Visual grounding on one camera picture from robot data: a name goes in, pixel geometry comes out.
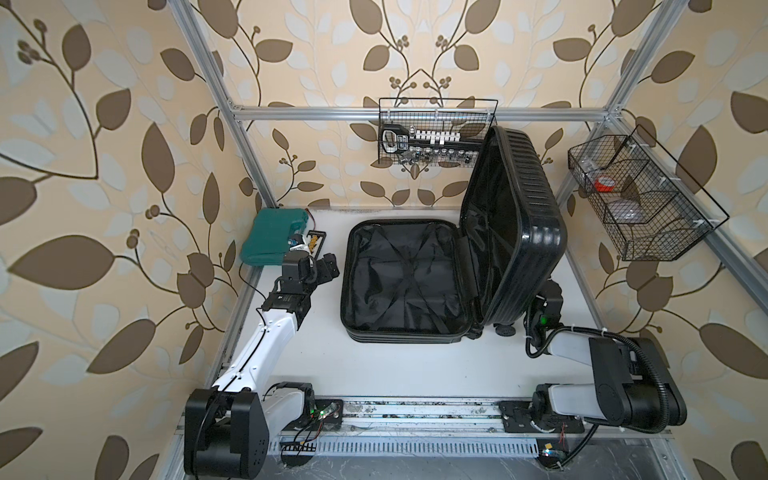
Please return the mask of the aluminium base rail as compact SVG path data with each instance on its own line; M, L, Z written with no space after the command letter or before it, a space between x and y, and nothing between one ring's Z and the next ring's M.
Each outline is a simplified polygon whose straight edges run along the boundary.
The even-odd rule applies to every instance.
M506 433L500 401L527 398L320 396L345 403L339 431L303 428L256 441L261 456L524 458L566 453L586 435Z

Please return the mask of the black hard-shell suitcase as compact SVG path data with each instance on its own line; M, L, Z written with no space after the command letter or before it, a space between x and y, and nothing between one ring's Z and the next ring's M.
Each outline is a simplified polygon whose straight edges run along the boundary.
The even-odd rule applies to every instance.
M528 310L567 231L529 136L492 127L457 223L375 219L350 231L340 319L361 343L450 344Z

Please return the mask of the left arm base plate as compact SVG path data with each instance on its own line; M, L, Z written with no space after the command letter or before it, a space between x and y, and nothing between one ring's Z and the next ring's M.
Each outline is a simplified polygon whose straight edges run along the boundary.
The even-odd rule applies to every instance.
M269 433L298 432L303 428L317 429L323 424L324 431L339 431L343 423L345 403L342 399L319 399L312 407L305 407L297 396L279 400L268 399L263 410Z

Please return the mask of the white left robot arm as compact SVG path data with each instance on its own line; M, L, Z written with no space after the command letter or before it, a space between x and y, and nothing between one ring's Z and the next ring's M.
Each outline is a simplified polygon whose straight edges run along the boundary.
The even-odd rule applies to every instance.
M307 382L269 379L311 308L311 295L340 274L335 255L290 250L273 290L256 309L260 324L226 371L196 389L184 411L184 471L200 478L254 479L283 430L321 430L340 421L340 400L317 401Z

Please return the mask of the small black screwdriver bit box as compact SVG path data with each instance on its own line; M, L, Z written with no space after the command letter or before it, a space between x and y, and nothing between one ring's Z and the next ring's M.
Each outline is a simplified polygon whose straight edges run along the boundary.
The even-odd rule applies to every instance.
M308 230L306 234L295 236L296 244L292 249L306 251L313 257L318 258L324 246L326 237L327 233L325 231Z

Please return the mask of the red item in basket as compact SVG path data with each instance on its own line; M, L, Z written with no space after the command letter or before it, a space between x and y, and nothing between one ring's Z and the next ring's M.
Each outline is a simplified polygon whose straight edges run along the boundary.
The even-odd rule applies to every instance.
M616 181L608 175L598 175L593 180L593 186L598 193L611 193L616 188Z

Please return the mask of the socket set in basket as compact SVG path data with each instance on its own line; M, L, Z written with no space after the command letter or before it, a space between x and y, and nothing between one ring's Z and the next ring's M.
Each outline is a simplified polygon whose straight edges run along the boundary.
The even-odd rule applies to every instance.
M419 130L415 126L384 124L379 130L378 151L396 163L471 166L483 140L464 138L459 132Z

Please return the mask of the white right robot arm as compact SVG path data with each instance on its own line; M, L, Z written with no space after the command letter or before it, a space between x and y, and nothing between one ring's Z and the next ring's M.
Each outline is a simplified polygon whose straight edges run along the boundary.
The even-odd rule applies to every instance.
M540 384L529 407L536 424L554 415L645 434L683 425L688 410L653 341L561 322L562 289L549 279L526 315L526 354L571 360L591 368L587 384Z

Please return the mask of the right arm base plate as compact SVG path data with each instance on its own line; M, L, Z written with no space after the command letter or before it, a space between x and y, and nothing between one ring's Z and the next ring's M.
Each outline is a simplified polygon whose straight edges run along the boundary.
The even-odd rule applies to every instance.
M535 411L530 400L506 400L497 403L506 433L581 434L583 422L575 416L550 411Z

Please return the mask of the green plastic tool case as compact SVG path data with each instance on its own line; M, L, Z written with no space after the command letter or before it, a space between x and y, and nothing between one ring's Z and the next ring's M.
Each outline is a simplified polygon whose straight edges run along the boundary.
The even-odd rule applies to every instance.
M240 260L248 266L279 266L289 251L289 239L303 233L309 219L303 209L262 209L244 242Z

